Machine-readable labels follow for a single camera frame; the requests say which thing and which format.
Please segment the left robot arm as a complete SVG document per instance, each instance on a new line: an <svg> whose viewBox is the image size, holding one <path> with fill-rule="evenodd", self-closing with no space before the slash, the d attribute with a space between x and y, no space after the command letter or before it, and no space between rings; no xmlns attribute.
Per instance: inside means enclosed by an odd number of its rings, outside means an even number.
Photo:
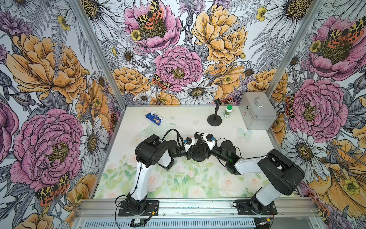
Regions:
<svg viewBox="0 0 366 229"><path fill-rule="evenodd" d="M160 166L165 170L170 170L177 157L190 159L193 155L192 147L196 144L196 139L188 137L179 146L175 140L162 140L153 134L141 142L135 149L137 160L137 176L134 187L127 195L129 211L136 215L144 212L148 196L148 184L154 166Z"/></svg>

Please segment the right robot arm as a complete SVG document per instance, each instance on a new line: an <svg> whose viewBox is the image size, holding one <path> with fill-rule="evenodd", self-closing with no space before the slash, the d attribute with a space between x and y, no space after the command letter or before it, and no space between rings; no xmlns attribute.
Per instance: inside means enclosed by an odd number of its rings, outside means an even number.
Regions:
<svg viewBox="0 0 366 229"><path fill-rule="evenodd" d="M262 173L269 181L262 186L249 202L235 201L234 207L249 214L275 214L271 204L280 196L289 196L305 178L305 172L292 160L278 150L270 150L265 156L243 159L236 153L237 148L230 140L223 141L220 146L217 141L198 140L197 146L209 158L216 157L229 173L242 175L247 173Z"/></svg>

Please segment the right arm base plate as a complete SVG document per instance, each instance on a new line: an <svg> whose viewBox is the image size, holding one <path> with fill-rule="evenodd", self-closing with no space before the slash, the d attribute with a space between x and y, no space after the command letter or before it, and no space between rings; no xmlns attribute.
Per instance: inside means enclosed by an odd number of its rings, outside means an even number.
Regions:
<svg viewBox="0 0 366 229"><path fill-rule="evenodd" d="M257 200L237 199L232 205L237 209L238 215L241 216L277 215L277 209L273 201L265 206Z"/></svg>

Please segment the black round stand base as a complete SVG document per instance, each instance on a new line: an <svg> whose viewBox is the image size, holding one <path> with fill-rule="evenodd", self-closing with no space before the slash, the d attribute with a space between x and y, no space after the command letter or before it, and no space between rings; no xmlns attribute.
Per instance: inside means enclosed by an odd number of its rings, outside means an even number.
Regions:
<svg viewBox="0 0 366 229"><path fill-rule="evenodd" d="M212 114L207 118L207 122L213 127L218 127L222 124L222 118L217 114Z"/></svg>

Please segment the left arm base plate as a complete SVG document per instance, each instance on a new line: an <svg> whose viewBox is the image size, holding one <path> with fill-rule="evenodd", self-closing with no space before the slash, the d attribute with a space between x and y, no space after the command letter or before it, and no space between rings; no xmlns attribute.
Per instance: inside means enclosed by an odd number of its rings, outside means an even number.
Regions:
<svg viewBox="0 0 366 229"><path fill-rule="evenodd" d="M159 211L159 200L145 200L142 202L122 201L117 211L119 217L156 216Z"/></svg>

